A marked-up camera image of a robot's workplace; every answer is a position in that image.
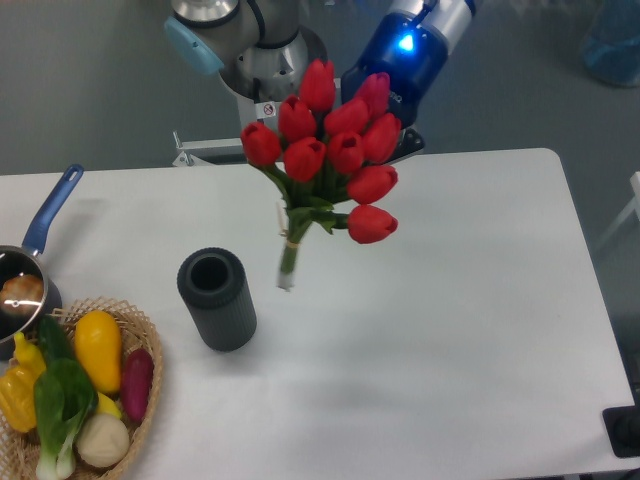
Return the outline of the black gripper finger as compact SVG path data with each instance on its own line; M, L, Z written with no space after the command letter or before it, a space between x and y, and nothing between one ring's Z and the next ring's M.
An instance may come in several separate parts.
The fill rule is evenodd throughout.
M416 154L421 154L424 150L423 137L412 127L400 131L399 140L388 164L392 164Z

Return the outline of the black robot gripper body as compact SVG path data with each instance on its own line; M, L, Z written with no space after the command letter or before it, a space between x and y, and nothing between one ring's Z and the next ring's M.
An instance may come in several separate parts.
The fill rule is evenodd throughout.
M389 110L407 128L419 104L448 59L444 37L426 23L430 14L387 14L356 64L341 76L341 100L352 99L367 77L390 78Z

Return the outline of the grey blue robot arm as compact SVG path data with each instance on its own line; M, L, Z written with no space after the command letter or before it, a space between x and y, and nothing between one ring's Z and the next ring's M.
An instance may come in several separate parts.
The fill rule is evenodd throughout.
M390 110L401 121L392 161L420 152L419 104L476 15L478 1L394 1L355 65L336 77L341 102L365 78L390 77ZM327 59L320 37L299 20L297 1L174 1L165 34L181 58L219 75L236 98L241 125L274 128L279 107L296 93L306 68Z

